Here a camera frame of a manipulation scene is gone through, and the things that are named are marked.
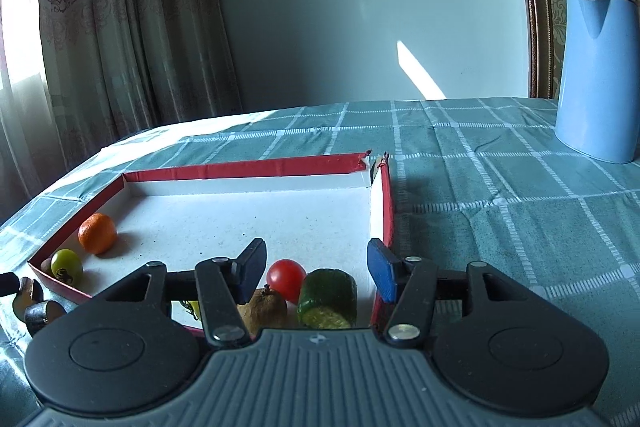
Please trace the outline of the small green tomato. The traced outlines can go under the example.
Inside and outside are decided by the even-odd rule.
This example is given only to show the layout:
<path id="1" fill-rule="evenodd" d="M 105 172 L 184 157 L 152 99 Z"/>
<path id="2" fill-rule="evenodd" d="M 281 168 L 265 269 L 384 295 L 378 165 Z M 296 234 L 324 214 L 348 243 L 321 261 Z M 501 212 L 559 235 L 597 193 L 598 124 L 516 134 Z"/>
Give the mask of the small green tomato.
<path id="1" fill-rule="evenodd" d="M 78 254 L 71 249 L 57 251 L 51 258 L 50 269 L 55 279 L 67 285 L 75 285 L 84 274 Z"/>

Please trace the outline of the red cherry tomato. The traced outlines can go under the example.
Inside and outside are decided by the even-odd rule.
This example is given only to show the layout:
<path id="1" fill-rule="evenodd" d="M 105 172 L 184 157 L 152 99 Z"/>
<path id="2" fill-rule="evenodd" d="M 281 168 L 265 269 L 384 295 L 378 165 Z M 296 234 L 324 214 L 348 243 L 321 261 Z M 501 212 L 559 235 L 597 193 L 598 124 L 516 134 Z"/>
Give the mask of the red cherry tomato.
<path id="1" fill-rule="evenodd" d="M 291 259 L 274 262 L 267 272 L 267 284 L 288 303 L 298 303 L 306 271 Z"/>

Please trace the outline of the green cucumber piece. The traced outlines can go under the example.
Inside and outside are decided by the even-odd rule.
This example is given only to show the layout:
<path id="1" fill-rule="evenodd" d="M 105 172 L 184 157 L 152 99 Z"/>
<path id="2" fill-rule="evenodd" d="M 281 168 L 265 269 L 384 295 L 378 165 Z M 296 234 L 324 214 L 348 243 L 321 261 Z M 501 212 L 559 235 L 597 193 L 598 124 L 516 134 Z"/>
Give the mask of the green cucumber piece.
<path id="1" fill-rule="evenodd" d="M 357 285 L 347 272 L 317 269 L 303 280 L 297 321 L 307 329 L 352 329 L 357 322 Z"/>

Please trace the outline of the orange mandarin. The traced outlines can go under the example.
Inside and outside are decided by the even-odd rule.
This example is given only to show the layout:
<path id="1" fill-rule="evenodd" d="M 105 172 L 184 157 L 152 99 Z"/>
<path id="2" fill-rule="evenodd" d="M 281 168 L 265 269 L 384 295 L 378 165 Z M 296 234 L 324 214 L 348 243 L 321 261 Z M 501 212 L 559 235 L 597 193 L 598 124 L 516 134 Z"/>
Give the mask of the orange mandarin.
<path id="1" fill-rule="evenodd" d="M 109 251 L 117 239 L 117 230 L 111 217 L 93 213 L 81 223 L 77 238 L 80 246 L 89 254 L 101 256 Z"/>

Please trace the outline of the dark sugarcane piece angled cut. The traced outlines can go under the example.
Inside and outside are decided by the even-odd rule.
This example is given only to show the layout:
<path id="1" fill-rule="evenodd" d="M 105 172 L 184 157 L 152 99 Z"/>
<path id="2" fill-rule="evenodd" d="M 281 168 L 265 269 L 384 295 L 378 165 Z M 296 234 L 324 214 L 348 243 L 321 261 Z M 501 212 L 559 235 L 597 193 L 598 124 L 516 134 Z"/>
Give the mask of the dark sugarcane piece angled cut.
<path id="1" fill-rule="evenodd" d="M 14 315 L 21 321 L 25 322 L 25 312 L 36 303 L 43 302 L 43 290 L 37 280 L 30 277 L 21 277 L 20 286 L 13 299 L 12 309 Z"/>

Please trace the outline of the red cardboard tray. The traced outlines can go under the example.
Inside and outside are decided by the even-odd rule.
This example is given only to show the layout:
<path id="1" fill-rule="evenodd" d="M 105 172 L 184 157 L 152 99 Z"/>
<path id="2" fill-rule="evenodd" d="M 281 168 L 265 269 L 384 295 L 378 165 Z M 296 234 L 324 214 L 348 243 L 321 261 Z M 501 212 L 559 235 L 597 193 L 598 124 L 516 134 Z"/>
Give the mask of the red cardboard tray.
<path id="1" fill-rule="evenodd" d="M 114 246 L 101 256 L 78 242 L 93 213 L 111 217 Z M 357 323 L 376 312 L 367 268 L 370 239 L 393 237 L 390 168 L 368 152 L 235 161 L 126 172 L 53 228 L 28 260 L 44 287 L 83 303 L 148 261 L 170 271 L 191 270 L 205 259 L 236 257 L 263 239 L 267 261 L 291 259 L 306 271 L 340 269 L 356 281 Z M 84 267 L 75 285 L 40 270 L 60 249 L 78 254 Z"/>

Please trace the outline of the teal checked tablecloth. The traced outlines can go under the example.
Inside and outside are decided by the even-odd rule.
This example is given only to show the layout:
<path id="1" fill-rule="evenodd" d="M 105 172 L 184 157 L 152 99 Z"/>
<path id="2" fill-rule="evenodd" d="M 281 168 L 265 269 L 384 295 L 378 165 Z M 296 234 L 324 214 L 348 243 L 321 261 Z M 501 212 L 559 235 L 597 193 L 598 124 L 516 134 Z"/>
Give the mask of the teal checked tablecloth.
<path id="1" fill-rule="evenodd" d="M 394 239 L 460 269 L 485 260 L 589 325 L 611 365 L 597 410 L 639 421 L 639 166 L 555 139 L 536 98 L 361 102 L 202 119 L 102 148 L 4 222 L 1 268 L 126 171 L 370 150 L 390 158 Z"/>

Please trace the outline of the blue electric kettle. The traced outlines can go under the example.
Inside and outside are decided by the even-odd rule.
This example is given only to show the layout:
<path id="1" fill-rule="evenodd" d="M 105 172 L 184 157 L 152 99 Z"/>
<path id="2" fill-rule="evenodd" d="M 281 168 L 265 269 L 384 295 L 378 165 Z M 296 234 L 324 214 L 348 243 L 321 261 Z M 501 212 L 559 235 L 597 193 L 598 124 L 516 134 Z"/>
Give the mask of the blue electric kettle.
<path id="1" fill-rule="evenodd" d="M 572 150 L 628 164 L 639 140 L 636 0 L 566 0 L 556 137 Z"/>

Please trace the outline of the patterned beige curtain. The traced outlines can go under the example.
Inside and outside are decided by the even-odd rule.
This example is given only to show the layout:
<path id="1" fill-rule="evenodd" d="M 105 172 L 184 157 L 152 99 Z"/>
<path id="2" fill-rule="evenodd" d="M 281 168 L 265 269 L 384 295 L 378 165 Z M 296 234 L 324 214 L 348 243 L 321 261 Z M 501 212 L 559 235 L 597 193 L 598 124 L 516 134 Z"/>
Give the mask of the patterned beige curtain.
<path id="1" fill-rule="evenodd" d="M 102 147 L 242 108 L 219 0 L 1 0 L 1 214 Z"/>

